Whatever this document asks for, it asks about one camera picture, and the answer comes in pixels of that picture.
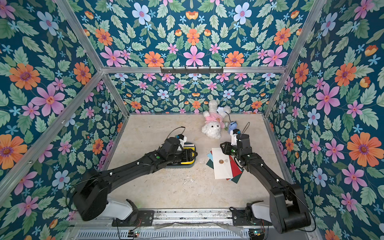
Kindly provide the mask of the bright yellow envelope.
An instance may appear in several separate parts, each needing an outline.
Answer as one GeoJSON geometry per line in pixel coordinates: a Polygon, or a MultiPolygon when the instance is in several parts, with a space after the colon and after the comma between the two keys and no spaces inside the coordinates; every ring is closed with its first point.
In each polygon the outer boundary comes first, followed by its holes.
{"type": "Polygon", "coordinates": [[[184,145],[184,149],[181,156],[181,165],[193,165],[198,153],[196,152],[196,146],[192,143],[184,145]]]}

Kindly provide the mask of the red envelope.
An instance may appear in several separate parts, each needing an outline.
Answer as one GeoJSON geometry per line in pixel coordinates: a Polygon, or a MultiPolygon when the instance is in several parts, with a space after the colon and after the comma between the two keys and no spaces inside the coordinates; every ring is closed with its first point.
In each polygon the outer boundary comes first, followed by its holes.
{"type": "Polygon", "coordinates": [[[232,156],[229,156],[229,157],[230,157],[231,171],[234,178],[236,175],[240,173],[240,170],[242,169],[237,165],[237,163],[235,162],[232,156]]]}

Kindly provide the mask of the white envelope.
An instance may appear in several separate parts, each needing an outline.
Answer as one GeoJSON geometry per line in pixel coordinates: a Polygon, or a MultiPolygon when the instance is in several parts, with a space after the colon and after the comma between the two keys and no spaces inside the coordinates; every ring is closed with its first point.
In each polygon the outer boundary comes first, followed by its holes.
{"type": "Polygon", "coordinates": [[[231,179],[233,177],[230,157],[221,148],[212,148],[214,175],[216,180],[231,179]]]}

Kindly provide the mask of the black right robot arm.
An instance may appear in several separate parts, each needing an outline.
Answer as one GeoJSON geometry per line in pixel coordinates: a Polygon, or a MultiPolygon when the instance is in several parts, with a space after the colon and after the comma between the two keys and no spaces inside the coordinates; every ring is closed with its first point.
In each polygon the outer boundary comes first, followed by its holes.
{"type": "Polygon", "coordinates": [[[254,153],[247,134],[236,136],[237,143],[220,144],[223,154],[232,156],[239,167],[255,176],[269,193],[269,203],[251,203],[249,209],[254,218],[272,223],[275,230],[286,233],[303,230],[312,224],[312,215],[303,189],[291,184],[272,171],[262,157],[254,153]]]}

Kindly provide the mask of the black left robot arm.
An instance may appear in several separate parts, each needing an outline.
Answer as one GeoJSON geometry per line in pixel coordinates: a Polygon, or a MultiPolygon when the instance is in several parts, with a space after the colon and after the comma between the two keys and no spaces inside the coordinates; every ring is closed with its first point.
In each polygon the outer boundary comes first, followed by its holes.
{"type": "Polygon", "coordinates": [[[167,138],[157,150],[136,161],[111,170],[85,172],[75,185],[73,203],[85,222],[106,217],[134,224],[139,212],[136,205],[131,200],[114,200],[110,193],[130,181],[167,167],[188,168],[197,156],[194,145],[175,137],[167,138]]]}

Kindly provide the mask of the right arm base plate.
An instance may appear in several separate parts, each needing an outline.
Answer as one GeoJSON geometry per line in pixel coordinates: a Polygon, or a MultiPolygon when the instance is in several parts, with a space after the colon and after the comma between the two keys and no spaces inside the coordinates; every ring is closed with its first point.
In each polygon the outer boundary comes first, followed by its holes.
{"type": "Polygon", "coordinates": [[[249,209],[230,207],[234,226],[262,226],[263,220],[256,219],[249,209]]]}

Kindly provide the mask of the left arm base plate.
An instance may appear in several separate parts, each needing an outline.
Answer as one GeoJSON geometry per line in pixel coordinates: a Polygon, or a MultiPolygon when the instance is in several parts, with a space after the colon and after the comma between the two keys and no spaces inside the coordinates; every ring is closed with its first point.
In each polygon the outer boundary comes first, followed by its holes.
{"type": "Polygon", "coordinates": [[[125,220],[115,219],[112,222],[113,227],[149,227],[152,226],[155,211],[152,210],[134,210],[125,220]]]}

